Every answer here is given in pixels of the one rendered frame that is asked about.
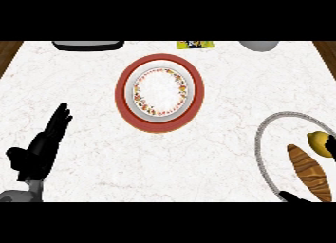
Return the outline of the red oval placemat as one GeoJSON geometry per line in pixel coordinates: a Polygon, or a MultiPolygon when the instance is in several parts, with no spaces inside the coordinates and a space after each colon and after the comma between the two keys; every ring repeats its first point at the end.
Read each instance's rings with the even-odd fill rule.
{"type": "Polygon", "coordinates": [[[184,58],[172,54],[157,53],[137,59],[125,68],[125,71],[122,72],[119,80],[116,82],[115,103],[120,116],[123,117],[126,123],[144,132],[165,133],[179,129],[196,117],[202,107],[203,97],[205,85],[199,71],[193,64],[184,58]],[[144,63],[150,63],[151,61],[171,61],[172,63],[178,64],[185,69],[193,79],[194,95],[190,106],[176,118],[163,122],[153,122],[141,119],[128,108],[125,98],[126,81],[131,73],[144,63]]]}

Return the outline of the yellow and blue packet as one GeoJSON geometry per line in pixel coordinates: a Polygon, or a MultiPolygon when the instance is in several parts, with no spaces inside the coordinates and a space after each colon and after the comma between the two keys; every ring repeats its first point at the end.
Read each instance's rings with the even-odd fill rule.
{"type": "Polygon", "coordinates": [[[176,41],[176,49],[213,48],[212,41],[176,41]]]}

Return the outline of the yellow lemon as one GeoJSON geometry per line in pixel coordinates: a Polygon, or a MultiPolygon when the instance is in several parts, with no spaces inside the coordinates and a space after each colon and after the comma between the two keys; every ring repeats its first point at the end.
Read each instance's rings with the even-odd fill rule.
{"type": "Polygon", "coordinates": [[[314,152],[324,158],[330,158],[331,154],[324,147],[325,141],[328,139],[328,134],[323,131],[315,131],[306,134],[306,138],[309,147],[312,148],[314,152]]]}

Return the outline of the white oval placemat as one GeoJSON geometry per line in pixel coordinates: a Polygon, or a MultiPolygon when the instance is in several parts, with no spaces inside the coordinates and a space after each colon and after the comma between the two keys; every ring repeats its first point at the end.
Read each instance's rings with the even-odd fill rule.
{"type": "Polygon", "coordinates": [[[297,197],[320,202],[299,179],[289,157],[287,145],[293,144],[315,160],[324,171],[331,201],[336,202],[336,162],[321,157],[308,145],[308,133],[323,131],[336,138],[336,129],[309,115],[283,111],[265,117],[255,130],[255,161],[261,178],[274,196],[287,191],[297,197]]]}

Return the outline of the brown croissant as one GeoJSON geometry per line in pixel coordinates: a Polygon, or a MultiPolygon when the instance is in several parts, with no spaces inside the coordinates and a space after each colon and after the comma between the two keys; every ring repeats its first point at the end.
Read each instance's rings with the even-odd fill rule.
{"type": "Polygon", "coordinates": [[[324,170],[317,161],[293,144],[287,145],[287,153],[296,176],[309,192],[321,202],[331,201],[331,193],[325,180],[324,170]]]}

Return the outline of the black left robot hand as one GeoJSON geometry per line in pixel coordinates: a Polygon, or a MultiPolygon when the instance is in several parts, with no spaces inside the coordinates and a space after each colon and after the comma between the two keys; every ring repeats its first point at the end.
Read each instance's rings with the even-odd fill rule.
{"type": "Polygon", "coordinates": [[[33,137],[27,148],[11,147],[7,150],[11,168],[17,171],[17,181],[44,180],[47,177],[70,119],[69,106],[60,103],[47,126],[33,137]]]}

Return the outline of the white floral rimmed plate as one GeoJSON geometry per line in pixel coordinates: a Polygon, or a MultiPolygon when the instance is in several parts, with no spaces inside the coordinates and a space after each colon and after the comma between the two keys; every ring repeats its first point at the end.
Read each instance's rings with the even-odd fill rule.
{"type": "Polygon", "coordinates": [[[187,69],[165,60],[132,69],[125,81],[125,103],[132,114],[147,122],[168,122],[191,105],[194,82],[187,69]]]}

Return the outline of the grey round bowl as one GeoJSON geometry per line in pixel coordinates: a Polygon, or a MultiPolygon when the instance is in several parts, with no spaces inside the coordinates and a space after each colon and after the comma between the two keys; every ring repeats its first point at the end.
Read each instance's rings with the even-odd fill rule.
{"type": "Polygon", "coordinates": [[[238,42],[249,50],[266,52],[271,51],[278,42],[277,41],[240,41],[238,42]]]}

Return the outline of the black and grey appliance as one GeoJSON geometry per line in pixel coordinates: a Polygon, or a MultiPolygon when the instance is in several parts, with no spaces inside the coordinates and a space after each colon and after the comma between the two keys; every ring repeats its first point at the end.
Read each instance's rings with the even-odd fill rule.
{"type": "Polygon", "coordinates": [[[123,41],[53,41],[53,46],[64,51],[104,51],[123,46],[123,41]]]}

